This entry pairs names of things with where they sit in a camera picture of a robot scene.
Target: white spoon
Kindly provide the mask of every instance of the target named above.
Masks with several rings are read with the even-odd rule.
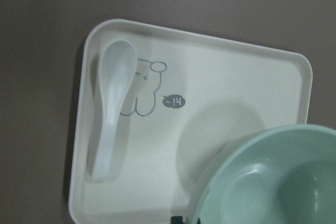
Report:
[[[94,181],[103,181],[109,176],[118,118],[137,63],[136,50],[126,40],[110,44],[99,59],[94,103],[95,109],[101,109],[96,113],[101,117],[101,127],[99,137],[91,139],[88,157]]]

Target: cartoon character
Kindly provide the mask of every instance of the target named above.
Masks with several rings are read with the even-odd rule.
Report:
[[[162,73],[167,65],[161,61],[138,59],[134,80],[126,96],[122,115],[132,115],[134,112],[140,116],[151,114],[156,105],[155,93],[162,82]]]

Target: gray table surface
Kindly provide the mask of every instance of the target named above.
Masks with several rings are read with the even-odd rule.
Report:
[[[83,43],[124,18],[294,51],[308,122],[336,128],[336,0],[1,0],[1,223],[72,223],[66,206]]]

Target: plastic tray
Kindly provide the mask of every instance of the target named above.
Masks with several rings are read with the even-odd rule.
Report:
[[[90,180],[87,153],[98,57],[125,39],[138,53],[119,118],[110,177]],[[297,53],[127,20],[88,36],[69,210],[77,224],[167,224],[184,216],[206,165],[230,141],[306,123],[312,71]]]

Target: green bowl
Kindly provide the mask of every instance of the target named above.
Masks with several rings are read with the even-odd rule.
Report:
[[[209,165],[187,224],[336,223],[336,131],[292,125],[245,136]]]

